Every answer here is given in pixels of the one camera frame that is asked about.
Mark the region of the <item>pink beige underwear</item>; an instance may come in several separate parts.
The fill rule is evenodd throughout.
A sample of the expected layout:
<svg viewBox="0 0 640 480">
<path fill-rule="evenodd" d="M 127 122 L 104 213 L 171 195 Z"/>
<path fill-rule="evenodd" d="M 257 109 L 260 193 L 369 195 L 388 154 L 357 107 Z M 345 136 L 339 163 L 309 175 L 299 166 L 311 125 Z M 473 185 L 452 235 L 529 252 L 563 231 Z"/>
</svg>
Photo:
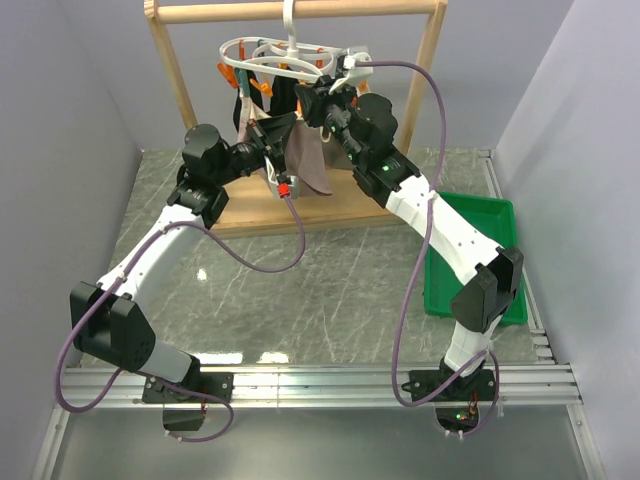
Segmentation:
<svg viewBox="0 0 640 480">
<path fill-rule="evenodd" d="M 250 120 L 271 118 L 274 115 L 266 113 L 251 96 L 238 91 L 233 114 L 238 141 L 249 139 L 247 128 Z M 320 131 L 309 127 L 299 113 L 295 113 L 295 119 L 284 147 L 286 170 L 298 178 L 301 196 L 331 196 Z"/>
</svg>

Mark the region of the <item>white plastic clip hanger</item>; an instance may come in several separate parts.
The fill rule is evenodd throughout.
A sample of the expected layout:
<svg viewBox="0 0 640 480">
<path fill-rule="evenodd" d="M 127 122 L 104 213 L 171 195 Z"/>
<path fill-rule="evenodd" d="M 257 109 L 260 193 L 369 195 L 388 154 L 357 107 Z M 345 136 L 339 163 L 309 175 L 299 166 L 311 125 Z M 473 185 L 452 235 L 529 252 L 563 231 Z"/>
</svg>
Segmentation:
<svg viewBox="0 0 640 480">
<path fill-rule="evenodd" d="M 281 76 L 300 83 L 314 83 L 324 75 L 335 75 L 331 91 L 350 85 L 357 88 L 361 81 L 355 76 L 355 60 L 346 50 L 337 47 L 300 43 L 294 20 L 295 1 L 283 4 L 283 25 L 286 40 L 265 37 L 241 37 L 225 42 L 219 48 L 218 71 L 233 88 L 250 91 L 251 82 L 240 78 L 241 72 L 256 76 Z"/>
</svg>

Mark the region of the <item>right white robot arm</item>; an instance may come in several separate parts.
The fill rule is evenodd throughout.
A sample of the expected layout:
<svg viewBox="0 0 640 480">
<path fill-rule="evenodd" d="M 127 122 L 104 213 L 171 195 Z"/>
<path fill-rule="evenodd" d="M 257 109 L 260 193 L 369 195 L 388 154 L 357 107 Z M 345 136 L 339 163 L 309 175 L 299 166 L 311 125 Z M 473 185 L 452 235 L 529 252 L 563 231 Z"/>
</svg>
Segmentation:
<svg viewBox="0 0 640 480">
<path fill-rule="evenodd" d="M 490 338 L 518 294 L 524 256 L 503 247 L 457 213 L 393 144 L 398 126 L 391 102 L 374 93 L 357 96 L 327 77 L 294 89 L 302 117 L 337 140 L 353 165 L 359 188 L 421 234 L 461 283 L 451 299 L 456 320 L 441 362 L 442 391 L 460 400 L 476 386 Z"/>
</svg>

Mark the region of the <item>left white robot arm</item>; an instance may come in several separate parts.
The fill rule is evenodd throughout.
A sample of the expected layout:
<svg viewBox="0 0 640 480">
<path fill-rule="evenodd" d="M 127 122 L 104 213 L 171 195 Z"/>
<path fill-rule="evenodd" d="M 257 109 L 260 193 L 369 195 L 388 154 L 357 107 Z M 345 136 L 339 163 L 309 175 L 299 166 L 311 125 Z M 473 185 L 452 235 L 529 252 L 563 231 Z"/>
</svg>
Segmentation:
<svg viewBox="0 0 640 480">
<path fill-rule="evenodd" d="M 210 124 L 186 133 L 176 186 L 153 227 L 117 267 L 72 290 L 77 350 L 166 380 L 166 390 L 180 402 L 200 394 L 198 359 L 157 339 L 147 319 L 150 304 L 171 270 L 220 218 L 229 201 L 226 184 L 265 170 L 274 174 L 278 193 L 287 191 L 284 147 L 296 120 L 293 113 L 251 120 L 246 140 L 234 145 Z"/>
</svg>

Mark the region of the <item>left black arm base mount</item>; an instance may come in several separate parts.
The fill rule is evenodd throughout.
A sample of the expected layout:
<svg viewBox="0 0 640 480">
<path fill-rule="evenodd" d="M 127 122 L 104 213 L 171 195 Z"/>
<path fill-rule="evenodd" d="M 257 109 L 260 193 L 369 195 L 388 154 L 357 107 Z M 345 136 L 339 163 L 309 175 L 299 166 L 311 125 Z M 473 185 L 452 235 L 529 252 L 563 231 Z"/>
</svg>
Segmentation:
<svg viewBox="0 0 640 480">
<path fill-rule="evenodd" d="M 150 377 L 143 389 L 145 404 L 195 404 L 231 401 L 234 374 L 231 372 L 197 372 L 189 382 L 170 382 Z"/>
</svg>

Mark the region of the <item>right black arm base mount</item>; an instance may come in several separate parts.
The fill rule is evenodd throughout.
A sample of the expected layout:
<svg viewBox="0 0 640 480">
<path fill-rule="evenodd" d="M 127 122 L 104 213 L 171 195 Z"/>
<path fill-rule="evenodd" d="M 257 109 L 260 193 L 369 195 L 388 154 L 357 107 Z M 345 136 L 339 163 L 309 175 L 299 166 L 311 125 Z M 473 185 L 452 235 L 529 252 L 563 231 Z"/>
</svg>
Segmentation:
<svg viewBox="0 0 640 480">
<path fill-rule="evenodd" d="M 409 380 L 401 389 L 409 393 L 411 400 L 417 402 L 444 385 L 450 374 L 436 370 L 411 370 Z M 468 377 L 456 378 L 446 386 L 433 402 L 471 402 L 493 400 L 499 382 L 490 369 L 479 369 Z"/>
</svg>

